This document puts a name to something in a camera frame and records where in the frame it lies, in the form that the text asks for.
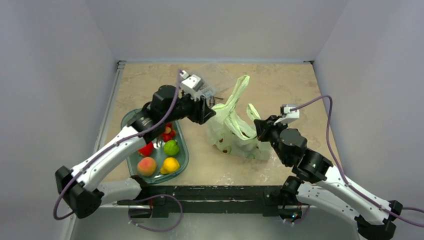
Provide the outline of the green plastic bag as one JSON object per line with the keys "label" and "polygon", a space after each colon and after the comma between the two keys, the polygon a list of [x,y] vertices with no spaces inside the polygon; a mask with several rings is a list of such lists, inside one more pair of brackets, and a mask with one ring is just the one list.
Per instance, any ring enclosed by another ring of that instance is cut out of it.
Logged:
{"label": "green plastic bag", "polygon": [[246,107],[250,122],[241,119],[236,111],[237,104],[249,81],[249,75],[239,77],[226,103],[217,103],[212,107],[215,116],[205,124],[207,141],[209,145],[215,146],[224,154],[267,161],[271,156],[272,148],[269,144],[257,139],[253,121],[261,117],[256,108],[251,103]]}

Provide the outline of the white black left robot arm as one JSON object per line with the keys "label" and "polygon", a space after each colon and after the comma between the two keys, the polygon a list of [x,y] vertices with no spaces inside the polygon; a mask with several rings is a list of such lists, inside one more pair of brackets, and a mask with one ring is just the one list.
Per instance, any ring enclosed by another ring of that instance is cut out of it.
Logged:
{"label": "white black left robot arm", "polygon": [[55,172],[59,199],[53,208],[53,217],[62,220],[58,207],[64,200],[71,213],[83,219],[101,205],[121,200],[138,205],[149,199],[147,185],[140,177],[131,176],[125,181],[101,184],[103,179],[131,154],[158,138],[170,122],[188,118],[202,125],[216,115],[208,107],[204,96],[195,100],[188,93],[179,96],[179,87],[161,86],[125,127],[94,155],[69,169],[60,167]]}

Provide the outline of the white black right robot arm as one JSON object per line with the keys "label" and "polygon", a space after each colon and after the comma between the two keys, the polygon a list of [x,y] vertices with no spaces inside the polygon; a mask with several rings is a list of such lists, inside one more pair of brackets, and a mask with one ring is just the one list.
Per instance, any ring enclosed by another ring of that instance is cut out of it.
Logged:
{"label": "white black right robot arm", "polygon": [[278,197],[284,204],[298,201],[319,207],[354,222],[360,239],[390,240],[394,221],[403,206],[368,192],[358,184],[343,179],[339,170],[325,156],[307,147],[307,139],[297,129],[279,123],[275,115],[254,121],[257,139],[269,142],[286,167],[292,169]]}

